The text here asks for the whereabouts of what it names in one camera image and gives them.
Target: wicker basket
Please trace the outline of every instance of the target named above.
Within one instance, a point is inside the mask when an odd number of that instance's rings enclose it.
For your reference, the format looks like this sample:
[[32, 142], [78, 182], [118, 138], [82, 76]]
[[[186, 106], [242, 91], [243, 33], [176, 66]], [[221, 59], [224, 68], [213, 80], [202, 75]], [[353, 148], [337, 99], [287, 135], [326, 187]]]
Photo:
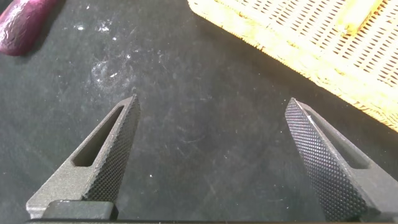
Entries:
[[334, 30], [344, 0], [188, 0], [198, 15], [398, 131], [398, 0], [353, 36]]

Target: gray metal jaw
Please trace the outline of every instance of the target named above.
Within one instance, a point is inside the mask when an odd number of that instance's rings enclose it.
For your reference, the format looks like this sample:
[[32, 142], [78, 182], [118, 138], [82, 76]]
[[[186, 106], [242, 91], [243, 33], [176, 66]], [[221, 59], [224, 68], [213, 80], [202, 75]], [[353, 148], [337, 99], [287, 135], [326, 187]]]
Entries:
[[292, 98], [285, 117], [327, 221], [398, 221], [396, 180], [311, 107]]
[[41, 218], [54, 200], [114, 202], [139, 116], [136, 95], [120, 101], [28, 200], [30, 217]]

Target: black work surface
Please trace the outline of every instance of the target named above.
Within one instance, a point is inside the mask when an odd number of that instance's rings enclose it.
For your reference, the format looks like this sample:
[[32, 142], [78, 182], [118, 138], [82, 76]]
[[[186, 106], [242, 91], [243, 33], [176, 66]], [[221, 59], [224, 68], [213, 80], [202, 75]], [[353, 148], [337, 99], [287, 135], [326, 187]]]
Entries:
[[32, 54], [0, 56], [1, 223], [28, 219], [25, 202], [133, 93], [123, 219], [321, 220], [284, 119], [291, 97], [398, 178], [397, 133], [186, 1], [70, 0], [47, 25]]

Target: purple cylinder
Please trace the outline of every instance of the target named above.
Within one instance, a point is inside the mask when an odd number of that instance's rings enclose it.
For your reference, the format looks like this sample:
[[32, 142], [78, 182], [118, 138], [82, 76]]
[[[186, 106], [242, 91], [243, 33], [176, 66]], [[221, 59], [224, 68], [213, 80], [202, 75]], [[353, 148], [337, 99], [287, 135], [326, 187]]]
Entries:
[[18, 56], [34, 45], [57, 0], [14, 0], [0, 16], [0, 52]]

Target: woven rattan texture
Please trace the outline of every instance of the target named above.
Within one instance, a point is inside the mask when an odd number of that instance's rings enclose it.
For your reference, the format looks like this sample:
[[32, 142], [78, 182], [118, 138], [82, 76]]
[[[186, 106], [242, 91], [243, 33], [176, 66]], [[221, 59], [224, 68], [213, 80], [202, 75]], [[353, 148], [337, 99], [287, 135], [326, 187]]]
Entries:
[[333, 24], [344, 0], [249, 1], [243, 7], [260, 11], [270, 20], [307, 37], [313, 44], [345, 58], [390, 86], [398, 83], [398, 1], [385, 0], [378, 12], [354, 36], [342, 37]]
[[188, 0], [231, 32], [398, 131], [398, 0], [353, 36], [334, 30], [344, 0]]
[[114, 202], [117, 199], [136, 130], [137, 114], [133, 108], [137, 107], [136, 104], [137, 101], [132, 101], [126, 106], [126, 117], [105, 155], [106, 159], [98, 164], [98, 172], [92, 177], [83, 195], [84, 200]]
[[285, 117], [304, 161], [327, 221], [348, 221], [361, 216], [366, 202], [325, 147], [299, 106], [291, 101]]

